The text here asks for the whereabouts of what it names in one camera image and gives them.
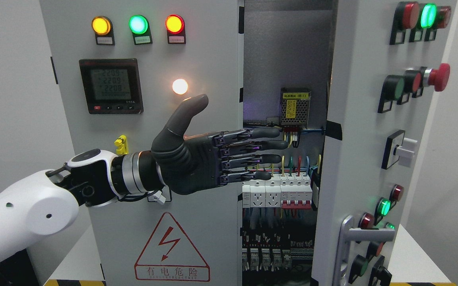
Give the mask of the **dark grey robot left hand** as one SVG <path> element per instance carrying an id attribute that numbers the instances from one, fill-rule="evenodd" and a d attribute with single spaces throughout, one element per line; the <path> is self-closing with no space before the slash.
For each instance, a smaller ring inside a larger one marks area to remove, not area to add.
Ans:
<path id="1" fill-rule="evenodd" d="M 249 180 L 269 180 L 265 171 L 248 171 L 258 164 L 277 164 L 281 156 L 266 150 L 284 150 L 277 128 L 243 128 L 185 137 L 195 115 L 208 105 L 205 94 L 185 99 L 156 136 L 151 153 L 171 191 L 187 195 Z"/>

